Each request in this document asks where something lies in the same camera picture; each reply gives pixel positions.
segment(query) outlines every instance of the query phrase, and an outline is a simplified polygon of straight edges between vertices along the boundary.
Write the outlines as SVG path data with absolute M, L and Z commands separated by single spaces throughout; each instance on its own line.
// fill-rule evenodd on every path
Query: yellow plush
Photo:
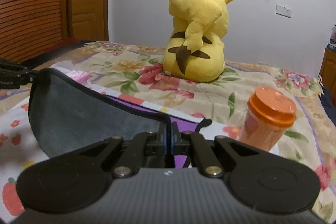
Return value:
M 224 70 L 224 44 L 232 0 L 169 0 L 174 31 L 165 51 L 167 74 L 195 82 L 215 80 Z

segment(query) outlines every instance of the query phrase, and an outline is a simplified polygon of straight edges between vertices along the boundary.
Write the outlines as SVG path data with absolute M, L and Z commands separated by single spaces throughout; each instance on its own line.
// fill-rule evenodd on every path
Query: wall socket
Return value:
M 280 6 L 280 5 L 277 5 L 275 13 L 277 15 L 282 15 L 288 18 L 292 18 L 292 10 L 286 7 Z

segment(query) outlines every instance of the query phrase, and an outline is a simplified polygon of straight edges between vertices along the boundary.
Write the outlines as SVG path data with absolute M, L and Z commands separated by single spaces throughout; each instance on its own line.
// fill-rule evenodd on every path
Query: orange cup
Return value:
M 270 151 L 295 121 L 293 100 L 271 87 L 258 87 L 247 102 L 249 108 L 239 141 Z

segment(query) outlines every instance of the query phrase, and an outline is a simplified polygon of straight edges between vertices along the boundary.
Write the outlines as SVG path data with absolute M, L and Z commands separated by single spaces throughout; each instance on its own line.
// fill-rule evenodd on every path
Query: bolt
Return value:
M 218 175 L 222 172 L 222 169 L 218 166 L 208 166 L 205 169 L 205 172 L 209 175 Z
M 129 175 L 131 173 L 131 170 L 130 168 L 126 167 L 126 166 L 119 166 L 117 168 L 114 169 L 114 173 L 116 175 L 119 175 L 119 176 L 126 176 L 126 175 Z

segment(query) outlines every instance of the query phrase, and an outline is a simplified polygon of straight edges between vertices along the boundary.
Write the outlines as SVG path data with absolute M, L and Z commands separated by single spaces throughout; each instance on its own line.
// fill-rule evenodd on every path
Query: floral bedsheet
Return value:
M 293 127 L 278 142 L 280 155 L 317 173 L 321 190 L 313 210 L 329 223 L 336 219 L 336 129 L 320 104 L 322 90 L 316 79 L 278 68 L 226 61 L 217 80 L 195 83 L 165 75 L 163 53 L 162 48 L 92 42 L 39 68 L 71 60 L 76 69 L 90 73 L 93 84 L 135 101 L 160 105 L 162 112 L 174 109 L 197 118 L 211 118 L 225 124 L 221 130 L 234 139 L 242 132 L 246 102 L 255 88 L 262 85 L 278 89 L 297 105 Z M 19 90 L 0 90 L 0 115 L 27 97 L 29 89 L 28 85 Z M 10 121 L 10 127 L 18 122 Z M 11 142 L 19 142 L 18 138 L 14 136 Z M 0 149 L 7 139 L 7 133 L 0 132 Z

